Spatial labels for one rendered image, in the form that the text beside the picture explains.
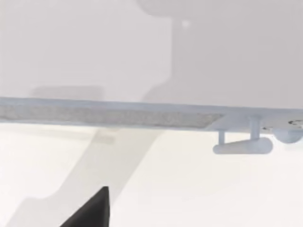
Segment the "white surface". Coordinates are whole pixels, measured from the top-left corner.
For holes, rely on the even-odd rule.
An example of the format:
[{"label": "white surface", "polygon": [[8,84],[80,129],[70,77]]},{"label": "white surface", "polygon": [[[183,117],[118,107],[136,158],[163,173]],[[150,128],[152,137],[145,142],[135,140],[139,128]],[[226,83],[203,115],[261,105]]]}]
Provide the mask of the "white surface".
[{"label": "white surface", "polygon": [[0,96],[303,108],[301,1],[138,1],[2,0]]},{"label": "white surface", "polygon": [[[212,152],[216,133],[101,131],[105,135],[103,149],[96,149],[95,156],[100,151],[115,152],[116,160],[120,160],[115,173],[106,173],[110,178],[119,179],[119,170],[126,169],[127,160],[138,155],[140,147],[146,152],[112,204],[111,227],[301,227],[303,224],[302,144],[288,151],[274,140],[275,149],[267,156],[217,156]],[[37,202],[29,197],[43,202],[60,192],[63,182],[71,176],[71,169],[85,159],[81,155],[95,133],[93,128],[2,125],[0,226],[9,223],[24,199],[28,203]],[[228,134],[226,140],[247,137]],[[78,204],[68,200],[66,191],[66,198],[57,202],[76,210],[84,197],[91,196],[92,189],[87,185],[93,185],[98,176],[104,177],[103,166],[99,165],[99,170],[95,170],[93,177],[85,175],[90,172],[89,167],[78,173],[77,178],[83,181],[75,190],[75,194],[81,194]],[[100,186],[94,187],[93,191],[97,191]],[[44,211],[49,217],[46,223],[62,218],[51,207]],[[32,207],[23,212],[35,215],[39,210]],[[22,221],[20,218],[16,226],[22,226]],[[31,226],[41,224],[33,220]]]}]

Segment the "black object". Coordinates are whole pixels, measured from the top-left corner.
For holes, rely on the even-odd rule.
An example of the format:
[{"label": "black object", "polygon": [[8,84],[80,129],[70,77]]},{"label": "black object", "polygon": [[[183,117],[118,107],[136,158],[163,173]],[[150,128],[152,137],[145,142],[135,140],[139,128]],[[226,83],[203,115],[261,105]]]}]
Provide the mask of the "black object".
[{"label": "black object", "polygon": [[109,189],[102,188],[61,227],[109,227]]}]

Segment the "black pointed object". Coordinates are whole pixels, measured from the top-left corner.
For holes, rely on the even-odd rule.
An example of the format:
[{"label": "black pointed object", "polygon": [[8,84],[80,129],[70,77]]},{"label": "black pointed object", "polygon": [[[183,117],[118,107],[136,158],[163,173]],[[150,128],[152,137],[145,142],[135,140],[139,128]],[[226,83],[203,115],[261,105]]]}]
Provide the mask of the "black pointed object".
[{"label": "black pointed object", "polygon": [[102,188],[60,227],[108,227],[109,189]]}]

